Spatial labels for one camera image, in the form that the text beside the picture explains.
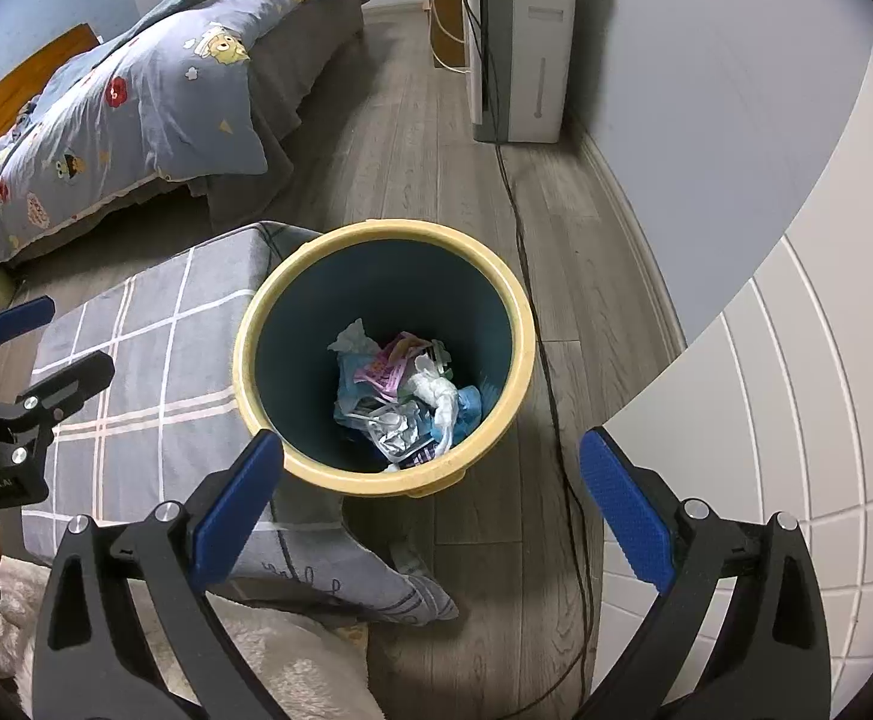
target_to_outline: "trash can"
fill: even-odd
[[[481,391],[472,435],[423,466],[368,472],[376,447],[332,418],[339,370],[327,350],[360,318],[380,343],[403,330],[443,341],[454,381]],[[251,431],[279,433],[293,475],[348,495],[421,497],[457,483],[500,440],[535,355],[529,302],[497,255],[439,224],[371,220],[302,245],[270,274],[236,333],[233,389]]]

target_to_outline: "blue gripper pad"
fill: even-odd
[[[237,463],[236,474],[193,534],[190,584],[197,590],[224,581],[233,570],[283,473],[283,442],[275,433],[260,432]]]
[[[637,578],[660,593],[670,589],[676,574],[670,531],[596,430],[579,442],[579,470]]]
[[[52,322],[56,304],[48,295],[0,311],[0,344]]]

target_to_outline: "pink wrapper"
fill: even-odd
[[[406,365],[430,346],[429,341],[411,333],[400,333],[387,343],[369,365],[363,365],[353,374],[354,382],[369,382],[386,400],[397,400],[397,390],[406,373]]]

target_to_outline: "black power cable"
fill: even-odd
[[[503,160],[502,148],[500,145],[500,79],[497,76],[496,62],[493,60],[493,53],[490,50],[489,41],[481,48],[481,38],[483,35],[482,25],[473,9],[470,7],[469,0],[462,0],[463,7],[466,9],[467,17],[470,22],[471,29],[475,35],[473,45],[476,47],[476,53],[479,55],[479,61],[483,66],[489,68],[487,78],[492,76],[493,83],[488,85],[487,103],[489,107],[490,117],[493,121],[493,148],[496,152],[497,167],[500,169],[500,178],[502,179],[503,187],[506,189],[506,196],[509,199],[510,207],[513,210],[513,218],[516,223],[516,249],[520,260],[520,271],[523,274],[524,285],[526,286],[526,297],[529,299],[529,309],[533,317],[533,325],[536,333],[536,347],[540,354],[540,364],[543,368],[543,378],[547,385],[547,399],[550,405],[550,419],[553,422],[553,437],[555,440],[556,450],[556,465],[559,471],[560,483],[563,490],[563,506],[566,513],[567,534],[569,537],[569,550],[572,553],[572,567],[577,577],[577,588],[581,603],[581,614],[583,618],[583,643],[580,646],[577,654],[569,662],[569,665],[563,670],[560,676],[545,692],[533,701],[516,709],[514,712],[502,715],[497,720],[509,720],[523,712],[526,712],[533,707],[538,706],[550,695],[555,693],[562,683],[572,673],[574,667],[579,665],[579,706],[586,701],[589,693],[588,675],[586,673],[586,652],[589,649],[590,642],[593,638],[593,627],[596,626],[596,599],[593,595],[592,584],[592,567],[590,562],[590,543],[589,536],[586,530],[586,512],[583,509],[583,504],[579,500],[579,496],[569,481],[569,475],[566,469],[566,459],[563,455],[563,443],[561,440],[561,429],[559,420],[559,410],[556,405],[556,395],[553,390],[553,374],[550,371],[550,356],[547,353],[547,348],[543,342],[543,337],[540,335],[540,317],[536,308],[536,301],[533,298],[533,285],[529,273],[529,257],[526,255],[526,228],[523,223],[523,215],[520,213],[520,206],[517,204],[516,196],[513,194],[513,188],[509,181],[509,174],[506,170],[506,162]],[[577,531],[574,527],[574,515],[572,514],[572,504],[575,504],[580,520],[581,538],[579,539],[583,549],[583,567],[580,567],[579,552],[577,551]]]

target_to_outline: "white fluffy rug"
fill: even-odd
[[[0,565],[0,677],[14,677],[20,702],[31,714],[33,632],[49,569],[3,557]],[[196,702],[163,633],[146,585],[131,581],[133,600],[166,680],[177,695]],[[298,614],[249,608],[209,596],[246,662],[292,720],[383,720],[366,686],[365,651]]]

